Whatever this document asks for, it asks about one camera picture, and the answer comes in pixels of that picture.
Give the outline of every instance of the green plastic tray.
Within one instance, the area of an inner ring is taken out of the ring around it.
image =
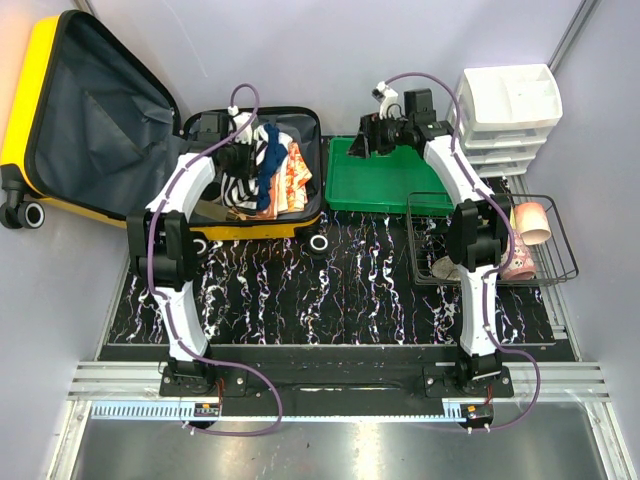
[[[418,215],[446,215],[453,211],[442,182],[411,147],[391,155],[356,158],[347,154],[353,138],[331,139],[325,198],[333,210],[407,213],[407,198],[414,192],[442,192],[434,201],[421,202]]]

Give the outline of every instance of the black wire basket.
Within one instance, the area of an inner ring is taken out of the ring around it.
[[[530,280],[502,280],[504,286],[550,286],[564,283],[578,276],[578,265],[569,245],[567,234],[551,197],[546,195],[497,193],[507,197],[512,208],[525,202],[540,203],[551,228],[551,238],[539,245],[529,245],[536,275]],[[407,201],[407,230],[413,281],[417,285],[456,285],[459,280],[438,278],[432,267],[436,260],[447,256],[446,234],[451,223],[451,203],[443,193],[416,192]]]

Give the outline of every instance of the pink cup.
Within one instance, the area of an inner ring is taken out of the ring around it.
[[[536,202],[516,205],[516,229],[526,245],[538,245],[551,237],[549,220],[544,207]]]
[[[524,244],[520,234],[514,230],[513,232],[516,249],[513,254],[513,259],[509,266],[502,271],[500,277],[502,280],[531,280],[536,274],[536,266],[533,263],[531,257],[531,251],[529,247]],[[509,242],[507,242],[507,250],[502,255],[502,262],[504,264],[507,261],[509,255]]]

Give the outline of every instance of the yellow suitcase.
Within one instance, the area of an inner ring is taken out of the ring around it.
[[[168,90],[95,17],[72,10],[41,20],[31,33],[2,147],[0,223],[38,228],[42,201],[125,227],[127,214],[160,192],[206,113],[183,125]],[[300,145],[313,174],[308,204],[304,212],[270,221],[194,215],[191,229],[210,240],[292,237],[319,219],[325,160],[318,117],[301,107],[258,113]]]

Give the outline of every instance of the gray wall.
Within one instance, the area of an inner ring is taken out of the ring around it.
[[[564,287],[581,349],[602,364],[640,465],[640,3],[603,0],[558,72],[564,118],[527,173],[547,193],[580,275]]]
[[[32,25],[67,0],[0,0],[0,142]],[[79,360],[92,359],[126,252],[123,231],[46,209],[0,227],[1,478],[40,478]]]
[[[579,0],[92,0],[107,26],[177,97],[181,112],[225,106],[252,82],[266,105],[308,106],[328,133],[355,132],[369,92],[423,70],[546,63]],[[406,81],[402,88],[425,85]],[[241,100],[251,101],[250,94]],[[437,92],[444,114],[445,94]]]

